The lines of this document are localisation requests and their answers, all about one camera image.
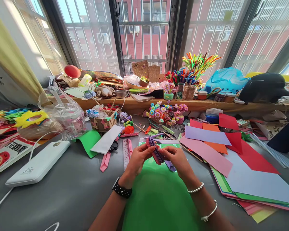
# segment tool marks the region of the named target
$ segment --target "yellow curtain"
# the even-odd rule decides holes
[[[31,99],[38,102],[43,88],[1,19],[0,65]]]

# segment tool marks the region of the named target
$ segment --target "stick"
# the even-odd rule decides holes
[[[99,105],[99,107],[105,112],[105,114],[107,115],[107,112],[100,106],[100,104],[98,103],[98,101],[93,97],[93,99],[95,100],[95,102]]]
[[[113,101],[112,106],[111,106],[111,108],[110,108],[107,116],[109,116],[109,113],[111,112],[111,109],[112,109],[113,105],[115,104],[115,101],[116,101],[117,98],[118,98],[118,97],[116,97],[115,100]]]
[[[184,148],[186,151],[188,151],[190,154],[192,154],[194,157],[196,157],[199,161],[201,161],[203,163],[203,161],[201,159],[199,159],[194,153],[192,153],[191,151],[189,151],[187,148],[185,148],[182,144],[181,147]]]
[[[143,131],[145,133],[145,130],[143,130],[142,128],[138,127],[136,124],[133,123],[133,125],[135,125],[137,128],[139,128],[141,131]]]

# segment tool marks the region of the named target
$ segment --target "blue plastic bag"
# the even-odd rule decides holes
[[[210,93],[214,88],[220,87],[221,91],[238,93],[250,78],[244,78],[242,72],[236,68],[228,67],[215,71],[207,81],[204,91]]]

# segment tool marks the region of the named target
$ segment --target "flower arrangement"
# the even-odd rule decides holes
[[[188,111],[188,107],[185,104],[176,104],[171,106],[170,100],[167,101],[167,104],[162,105],[162,102],[159,101],[155,105],[151,103],[150,111],[146,112],[146,116],[149,119],[153,119],[159,123],[166,123],[169,126],[173,126],[175,123],[181,124],[184,121],[183,112]]]
[[[167,78],[169,82],[174,83],[176,86],[180,82],[186,83],[187,85],[201,84],[203,79],[200,77],[204,75],[204,72],[208,68],[214,66],[216,60],[221,58],[217,55],[211,55],[208,58],[206,56],[207,53],[205,55],[202,55],[201,53],[198,56],[195,54],[192,56],[190,52],[187,53],[188,59],[185,56],[182,58],[182,61],[185,63],[185,65],[182,66],[179,71],[168,71],[165,74],[165,78]]]
[[[170,93],[175,93],[175,89],[174,89],[175,85],[173,83],[166,83],[165,84],[165,92],[167,94],[170,94]]]

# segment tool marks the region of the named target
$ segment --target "lid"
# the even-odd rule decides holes
[[[207,94],[208,94],[207,91],[199,91],[199,92],[198,92],[198,95],[207,95]]]
[[[226,96],[228,96],[228,97],[235,97],[237,94],[234,94],[234,93],[226,93]]]
[[[223,92],[216,93],[216,95],[217,95],[217,96],[226,96],[226,94],[223,93]]]

